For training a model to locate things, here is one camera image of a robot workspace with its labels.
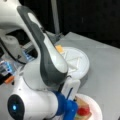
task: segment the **white table surface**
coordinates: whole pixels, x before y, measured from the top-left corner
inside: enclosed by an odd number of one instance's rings
[[[100,105],[103,120],[118,120],[120,116],[120,49],[69,33],[57,44],[75,47],[85,52],[90,60],[88,81],[79,93],[92,97]],[[12,120],[7,111],[7,100],[12,85],[0,86],[0,120]]]

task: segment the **cable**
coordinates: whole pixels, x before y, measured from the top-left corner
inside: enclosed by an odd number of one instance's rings
[[[21,61],[19,61],[18,59],[16,59],[9,51],[8,51],[8,49],[6,48],[6,46],[5,46],[5,44],[3,43],[3,41],[1,40],[1,38],[0,38],[0,43],[1,43],[1,45],[4,47],[4,49],[6,50],[6,52],[9,54],[9,56],[14,60],[14,61],[16,61],[16,62],[18,62],[18,63],[20,63],[20,64],[23,64],[23,65],[25,65],[26,63],[24,63],[24,62],[21,62]]]

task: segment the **dark background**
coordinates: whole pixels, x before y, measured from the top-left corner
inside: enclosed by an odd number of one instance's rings
[[[20,0],[54,33],[51,0]],[[57,0],[60,29],[120,48],[120,0]]]

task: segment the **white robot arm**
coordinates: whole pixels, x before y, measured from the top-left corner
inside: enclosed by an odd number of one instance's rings
[[[64,120],[73,120],[77,105],[67,99],[74,98],[80,81],[76,80],[70,86],[72,82],[68,81],[62,91],[67,94],[65,96],[47,90],[65,82],[67,63],[29,8],[22,6],[18,0],[0,0],[0,29],[17,27],[27,33],[38,57],[17,71],[15,87],[8,100],[10,115],[15,120],[43,120],[64,114]]]
[[[19,27],[33,42],[38,57],[24,67],[26,84],[34,90],[43,90],[63,83],[68,67],[54,48],[34,13],[18,0],[0,0],[0,28]]]

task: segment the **blue button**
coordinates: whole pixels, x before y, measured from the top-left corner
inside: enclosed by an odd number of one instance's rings
[[[17,110],[17,106],[13,105],[13,110],[16,111]]]

